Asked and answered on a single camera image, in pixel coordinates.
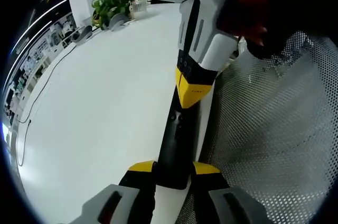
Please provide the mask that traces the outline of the person's right hand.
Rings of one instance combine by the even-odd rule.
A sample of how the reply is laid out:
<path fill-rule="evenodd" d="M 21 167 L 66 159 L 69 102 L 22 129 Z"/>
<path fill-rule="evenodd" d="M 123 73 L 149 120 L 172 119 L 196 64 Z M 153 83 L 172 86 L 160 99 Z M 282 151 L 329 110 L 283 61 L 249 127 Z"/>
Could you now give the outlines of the person's right hand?
<path fill-rule="evenodd" d="M 218 28 L 244 38 L 249 52 L 258 59 L 268 59 L 272 52 L 265 47 L 269 16 L 268 0 L 227 0 L 218 20 Z"/>

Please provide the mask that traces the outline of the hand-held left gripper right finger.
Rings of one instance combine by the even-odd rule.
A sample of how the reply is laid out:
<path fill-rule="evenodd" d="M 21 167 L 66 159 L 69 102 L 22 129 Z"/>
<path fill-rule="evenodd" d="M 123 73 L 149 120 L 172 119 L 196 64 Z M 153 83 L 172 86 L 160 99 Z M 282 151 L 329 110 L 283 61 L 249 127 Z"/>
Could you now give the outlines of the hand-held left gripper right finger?
<path fill-rule="evenodd" d="M 268 223 L 262 203 L 230 186 L 216 167 L 193 162 L 191 190 L 197 223 Z"/>

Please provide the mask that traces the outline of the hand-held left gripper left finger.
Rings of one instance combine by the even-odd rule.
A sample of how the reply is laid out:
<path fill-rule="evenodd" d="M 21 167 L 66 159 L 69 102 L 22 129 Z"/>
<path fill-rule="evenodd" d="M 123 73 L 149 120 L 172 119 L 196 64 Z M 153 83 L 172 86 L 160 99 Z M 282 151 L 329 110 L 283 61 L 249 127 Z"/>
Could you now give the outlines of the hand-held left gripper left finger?
<path fill-rule="evenodd" d="M 118 184 L 111 184 L 82 206 L 72 223 L 150 223 L 155 209 L 155 161 L 132 165 Z"/>

